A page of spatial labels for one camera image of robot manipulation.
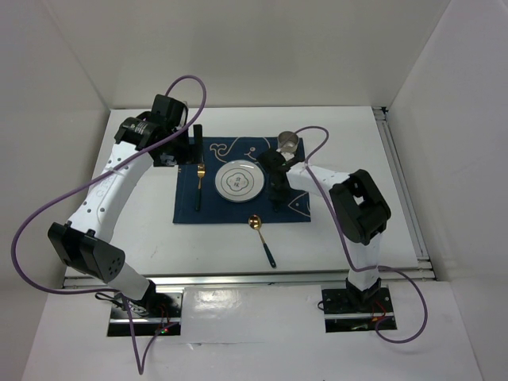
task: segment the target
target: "white table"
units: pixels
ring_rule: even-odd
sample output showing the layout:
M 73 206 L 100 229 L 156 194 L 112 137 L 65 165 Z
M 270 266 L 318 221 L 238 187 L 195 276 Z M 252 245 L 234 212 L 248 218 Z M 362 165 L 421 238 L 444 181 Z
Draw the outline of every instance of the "white table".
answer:
M 119 125 L 141 111 L 111 112 L 94 175 L 104 168 Z M 306 125 L 326 127 L 330 131 L 329 142 L 313 158 L 313 164 L 336 171 L 354 172 L 359 168 L 369 171 L 392 212 L 384 233 L 380 263 L 417 266 L 416 252 L 370 107 L 206 109 L 198 122 L 203 124 L 207 137 L 269 137 Z M 302 137 L 309 152 L 323 135 L 308 131 Z M 111 244 L 129 248 L 125 254 L 132 267 L 145 275 L 273 271 L 259 237 L 247 223 L 173 225 L 176 179 L 175 168 L 149 169 L 125 205 Z M 311 196 L 310 209 L 311 223 L 270 224 L 263 228 L 277 271 L 348 269 L 324 202 Z M 81 276 L 72 269 L 66 275 Z
M 49 295 L 23 380 L 481 380 L 451 287 L 419 285 L 429 324 L 409 344 L 373 332 L 325 333 L 316 286 L 209 289 L 201 297 L 186 289 L 182 336 L 156 340 L 143 377 L 130 337 L 106 337 L 108 302 Z M 390 288 L 398 331 L 384 332 L 408 337 L 421 324 L 420 301 L 408 282 Z M 147 343 L 138 338 L 141 349 Z

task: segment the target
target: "metal frame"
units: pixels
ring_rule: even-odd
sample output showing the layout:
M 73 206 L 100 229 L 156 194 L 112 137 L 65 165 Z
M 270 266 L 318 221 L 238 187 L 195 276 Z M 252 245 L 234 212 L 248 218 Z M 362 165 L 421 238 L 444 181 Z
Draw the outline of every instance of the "metal frame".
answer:
M 322 286 L 325 288 L 330 288 L 329 284 L 322 285 Z M 334 288 L 338 288 L 338 287 L 343 288 L 344 284 L 341 284 L 340 286 L 338 284 L 333 285 L 333 286 L 334 286 Z M 183 301 L 184 287 L 161 286 L 161 287 L 157 287 L 157 290 L 159 292 L 164 292 L 164 293 L 168 294 L 169 296 L 171 296 L 173 298 L 173 300 L 177 301 L 177 303 L 179 304 L 179 307 L 181 308 L 182 301 Z M 160 323 L 160 317 L 153 318 L 153 317 L 136 317 L 136 315 L 134 315 L 134 316 L 135 316 L 133 319 L 134 325 Z M 350 313 L 350 314 L 324 314 L 324 319 L 325 320 L 365 319 L 365 318 L 374 318 L 374 317 L 381 318 L 381 317 L 385 317 L 385 316 L 394 318 L 395 314 L 394 314 L 394 312 L 387 312 L 385 314 L 382 314 L 379 312 L 376 312 L 376 313 Z M 173 322 L 173 323 L 181 323 L 181 321 L 182 321 L 182 318 L 180 318 L 180 317 L 171 317 L 171 322 Z M 126 316 L 126 312 L 120 311 L 118 309 L 118 307 L 116 307 L 116 306 L 111 306 L 109 324 L 110 325 L 112 325 L 112 324 L 127 325 L 128 323 L 129 323 L 129 319 Z
M 404 272 L 411 278 L 422 281 L 435 280 L 436 276 L 432 269 L 429 259 L 419 259 L 418 268 L 408 268 Z M 205 274 L 205 275 L 168 275 L 149 277 L 157 285 L 159 292 L 172 292 L 182 290 L 185 287 L 250 287 L 272 284 L 283 285 L 301 285 L 301 284 L 321 284 L 324 287 L 345 285 L 347 270 L 339 271 L 299 271 L 299 272 L 279 272 L 270 274 Z M 383 282 L 393 282 L 404 280 L 398 274 L 382 272 L 381 280 Z M 104 287 L 101 282 L 95 278 L 66 278 L 63 288 L 67 289 L 85 289 L 94 287 Z
M 397 188 L 398 197 L 402 205 L 402 212 L 406 218 L 407 226 L 410 231 L 411 240 L 413 241 L 414 251 L 418 258 L 428 258 L 427 247 L 421 234 L 418 218 L 411 202 L 410 193 L 407 187 L 406 178 L 402 170 L 402 165 L 398 159 L 397 149 L 395 148 L 394 139 L 391 135 L 390 126 L 387 121 L 387 109 L 385 107 L 372 107 L 375 123 L 378 126 L 379 135 L 383 142 L 383 147 L 387 155 L 388 164 L 390 165 L 391 174 L 394 177 L 395 187 Z

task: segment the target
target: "metal cup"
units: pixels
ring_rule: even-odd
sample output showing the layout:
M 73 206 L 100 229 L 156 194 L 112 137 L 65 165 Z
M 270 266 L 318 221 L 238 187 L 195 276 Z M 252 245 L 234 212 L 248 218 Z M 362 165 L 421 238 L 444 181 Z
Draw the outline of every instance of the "metal cup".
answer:
M 284 131 L 277 137 L 277 148 L 281 152 L 295 153 L 298 148 L 298 135 L 292 131 Z

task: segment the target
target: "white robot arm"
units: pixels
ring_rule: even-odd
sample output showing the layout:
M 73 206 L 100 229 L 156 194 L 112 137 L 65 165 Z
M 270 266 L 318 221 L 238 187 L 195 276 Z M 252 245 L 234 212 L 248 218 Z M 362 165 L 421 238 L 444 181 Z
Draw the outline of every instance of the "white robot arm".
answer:
M 175 133 L 186 123 L 187 106 L 157 95 L 150 112 L 127 118 L 115 135 L 110 158 L 103 172 L 145 147 Z M 202 163 L 202 127 L 194 125 L 194 143 L 187 131 L 150 153 L 132 160 L 92 187 L 85 201 L 65 225 L 53 223 L 48 237 L 60 259 L 69 267 L 100 279 L 133 303 L 156 311 L 172 301 L 157 294 L 155 284 L 125 262 L 125 254 L 110 244 L 114 226 L 141 176 L 152 166 Z
M 350 175 L 349 173 L 330 171 L 329 169 L 316 167 L 310 164 L 309 167 L 320 182 L 321 188 L 327 194 L 329 194 L 335 184 L 347 181 Z M 310 177 L 309 172 L 306 170 L 306 165 L 304 163 L 298 163 L 291 167 L 287 172 L 287 181 L 292 189 L 306 191 L 321 197 L 321 193 L 314 180 Z M 368 245 L 347 240 L 349 254 L 356 268 L 378 265 L 381 237 L 382 233 L 377 234 L 371 239 Z M 378 279 L 379 270 L 377 268 L 362 272 L 355 272 L 350 269 L 348 273 L 348 281 L 361 291 L 371 288 Z
M 299 157 L 298 152 L 291 157 L 274 148 L 263 152 L 257 160 L 269 174 L 268 197 L 276 210 L 287 201 L 291 189 L 321 196 L 317 184 L 306 170 L 309 166 L 333 204 L 346 238 L 352 265 L 346 288 L 354 302 L 365 303 L 380 288 L 377 268 L 379 245 L 387 220 L 391 217 L 390 208 L 372 177 L 364 170 L 344 173 L 304 164 L 304 158 Z M 355 271 L 365 267 L 369 269 Z

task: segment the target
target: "black metal base plate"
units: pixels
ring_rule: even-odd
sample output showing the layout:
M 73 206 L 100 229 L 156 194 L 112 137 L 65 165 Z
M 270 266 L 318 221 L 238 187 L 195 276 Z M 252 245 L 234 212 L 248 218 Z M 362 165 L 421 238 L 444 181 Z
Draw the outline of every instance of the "black metal base plate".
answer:
M 390 291 L 382 287 L 379 292 L 362 306 L 348 298 L 346 289 L 326 289 L 318 308 L 325 313 L 327 333 L 372 331 L 379 319 L 379 330 L 397 329 Z
M 175 323 L 170 326 L 167 331 L 164 331 L 160 336 L 179 336 L 181 330 L 181 315 L 182 315 L 182 302 L 183 293 L 167 293 L 175 304 L 178 306 L 178 311 L 170 314 L 169 323 Z M 165 325 L 168 325 L 168 317 L 163 315 L 160 311 L 159 315 L 146 314 L 144 311 L 132 309 L 134 333 L 136 336 L 153 336 L 156 331 Z M 129 316 L 127 312 L 118 306 L 111 307 L 110 323 L 108 325 L 108 337 L 127 337 L 130 336 Z

